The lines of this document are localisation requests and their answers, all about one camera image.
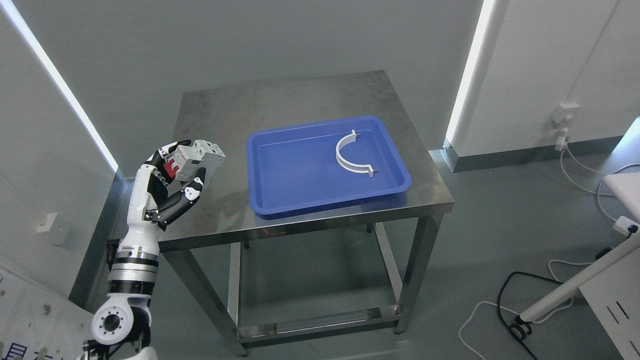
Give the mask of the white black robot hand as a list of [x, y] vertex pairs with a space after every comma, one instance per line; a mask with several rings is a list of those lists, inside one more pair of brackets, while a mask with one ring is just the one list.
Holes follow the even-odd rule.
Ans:
[[178, 146], [190, 146], [192, 141], [175, 141], [158, 148], [138, 169], [129, 200], [126, 225], [128, 231], [119, 243], [119, 252], [142, 252], [158, 255], [159, 239], [167, 226], [185, 214], [199, 200], [204, 189], [206, 168], [199, 168], [191, 182], [169, 194], [176, 174], [169, 171]]

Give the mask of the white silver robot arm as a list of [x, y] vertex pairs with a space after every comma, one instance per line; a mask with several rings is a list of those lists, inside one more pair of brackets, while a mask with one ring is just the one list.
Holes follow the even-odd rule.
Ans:
[[106, 243], [109, 267], [107, 300], [90, 324], [93, 338], [82, 345], [78, 360], [111, 360], [125, 344], [135, 354], [131, 360], [157, 360], [151, 346], [153, 317], [149, 306], [157, 280], [158, 249], [146, 246], [119, 247], [118, 239]]

